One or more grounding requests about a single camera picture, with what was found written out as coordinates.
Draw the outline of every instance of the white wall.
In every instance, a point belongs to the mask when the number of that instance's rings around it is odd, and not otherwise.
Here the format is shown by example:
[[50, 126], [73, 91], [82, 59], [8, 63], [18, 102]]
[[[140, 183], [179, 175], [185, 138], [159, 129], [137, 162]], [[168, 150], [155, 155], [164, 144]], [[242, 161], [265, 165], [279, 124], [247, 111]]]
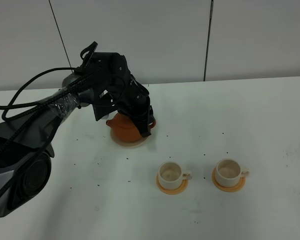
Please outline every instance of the white wall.
[[[69, 67], [48, 0], [0, 0], [0, 90]], [[71, 71], [50, 73], [32, 88], [57, 88]]]
[[300, 0], [215, 0], [206, 80], [300, 76]]
[[141, 83], [202, 81], [210, 0], [52, 0], [72, 66], [96, 41]]

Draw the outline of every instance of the white table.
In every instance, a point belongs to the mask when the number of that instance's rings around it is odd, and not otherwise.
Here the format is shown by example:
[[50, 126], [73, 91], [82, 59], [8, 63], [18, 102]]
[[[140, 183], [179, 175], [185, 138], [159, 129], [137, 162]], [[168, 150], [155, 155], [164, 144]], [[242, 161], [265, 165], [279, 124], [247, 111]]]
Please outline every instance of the white table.
[[[0, 239], [300, 240], [300, 77], [147, 88], [157, 120], [151, 139], [121, 148], [92, 107], [75, 110], [52, 142], [46, 187], [0, 218]], [[55, 91], [27, 90], [19, 103]], [[13, 93], [1, 91], [0, 105]], [[224, 158], [251, 170], [239, 192], [212, 183]], [[185, 192], [157, 188], [165, 161], [192, 170]]]

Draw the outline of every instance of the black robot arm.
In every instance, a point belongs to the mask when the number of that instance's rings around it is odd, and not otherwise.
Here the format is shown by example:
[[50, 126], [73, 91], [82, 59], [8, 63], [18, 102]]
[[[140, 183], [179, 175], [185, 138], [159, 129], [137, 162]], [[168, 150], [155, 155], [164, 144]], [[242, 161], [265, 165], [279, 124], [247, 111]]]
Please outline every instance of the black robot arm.
[[[97, 43], [85, 48], [82, 65], [62, 82], [62, 89], [41, 101], [13, 105], [4, 110], [0, 123], [0, 217], [36, 196], [46, 185], [55, 156], [51, 141], [60, 124], [75, 108], [92, 105], [95, 119], [118, 110], [130, 117], [142, 137], [149, 136], [155, 121], [149, 92], [130, 73], [126, 58], [118, 53], [95, 52]], [[9, 109], [33, 107], [12, 117]]]

